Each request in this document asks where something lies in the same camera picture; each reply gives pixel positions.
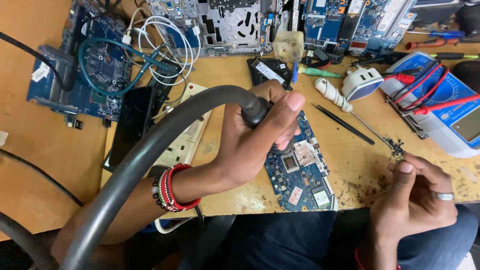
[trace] jeans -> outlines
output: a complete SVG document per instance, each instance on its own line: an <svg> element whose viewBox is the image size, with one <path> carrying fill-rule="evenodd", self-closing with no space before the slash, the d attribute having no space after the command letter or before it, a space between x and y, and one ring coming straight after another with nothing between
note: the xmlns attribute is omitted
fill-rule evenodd
<svg viewBox="0 0 480 270"><path fill-rule="evenodd" d="M397 261L402 270L455 270L473 244L478 220L457 205L455 224L401 239ZM231 255L234 269L356 269L353 249L366 233L336 255L329 236L336 212L292 212L245 216ZM328 259L335 258L328 267Z"/></svg>

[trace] red beaded bracelet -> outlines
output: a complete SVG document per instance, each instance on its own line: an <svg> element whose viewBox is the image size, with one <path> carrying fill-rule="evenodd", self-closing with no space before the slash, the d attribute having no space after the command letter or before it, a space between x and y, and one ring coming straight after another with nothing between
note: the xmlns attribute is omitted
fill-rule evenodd
<svg viewBox="0 0 480 270"><path fill-rule="evenodd" d="M366 270L365 267L363 267L362 263L360 262L360 259L359 259L359 249L360 247L358 246L354 251L353 251L353 254L355 255L355 260L357 261L357 267L358 267L358 270ZM400 266L398 264L396 264L396 270L401 270L400 269Z"/></svg>
<svg viewBox="0 0 480 270"><path fill-rule="evenodd" d="M162 174L159 174L153 181L152 192L153 198L156 199L156 203L163 209L172 212L179 212L183 210L189 210L194 208L200 203L200 198L195 199L186 204L179 204L172 192L171 178L175 172L180 172L185 169L191 168L188 164L177 164L170 169L165 170Z"/></svg>

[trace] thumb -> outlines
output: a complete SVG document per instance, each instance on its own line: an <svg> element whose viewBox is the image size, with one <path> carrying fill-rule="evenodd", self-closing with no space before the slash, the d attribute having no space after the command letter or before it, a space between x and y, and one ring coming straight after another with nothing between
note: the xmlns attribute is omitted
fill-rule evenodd
<svg viewBox="0 0 480 270"><path fill-rule="evenodd" d="M305 97L299 91L284 95L252 132L249 142L255 148L270 150L275 140L296 121L304 104Z"/></svg>
<svg viewBox="0 0 480 270"><path fill-rule="evenodd" d="M388 191L388 200L397 206L407 204L416 176L415 167L411 163L402 161L392 175L393 181Z"/></svg>

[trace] blue screwdriver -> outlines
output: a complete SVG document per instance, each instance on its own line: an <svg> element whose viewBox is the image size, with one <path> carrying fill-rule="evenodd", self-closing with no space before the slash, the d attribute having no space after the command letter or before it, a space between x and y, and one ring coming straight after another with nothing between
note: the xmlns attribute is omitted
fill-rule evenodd
<svg viewBox="0 0 480 270"><path fill-rule="evenodd" d="M465 32L463 31L456 31L456 30L450 30L450 31L430 31L430 32L415 32L415 31L407 31L407 33L411 34L428 34L429 37L441 37L444 39L452 39L452 38L459 38L462 39L465 37Z"/></svg>

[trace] white screwdriver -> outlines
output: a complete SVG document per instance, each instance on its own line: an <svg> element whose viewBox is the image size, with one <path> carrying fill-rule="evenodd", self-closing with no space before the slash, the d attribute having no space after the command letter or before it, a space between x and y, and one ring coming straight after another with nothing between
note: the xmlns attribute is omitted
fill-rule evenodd
<svg viewBox="0 0 480 270"><path fill-rule="evenodd" d="M324 97L327 99L333 101L333 103L337 106L339 106L343 112L351 112L355 117L357 117L362 123L365 124L375 135L377 135L384 143L388 145L391 149L393 149L393 146L391 146L380 134L378 134L375 130L373 130L364 120L362 120L357 114L355 114L353 110L352 104L347 102L347 99L342 96L338 89L333 86L327 79L320 77L315 81L315 88L322 93Z"/></svg>

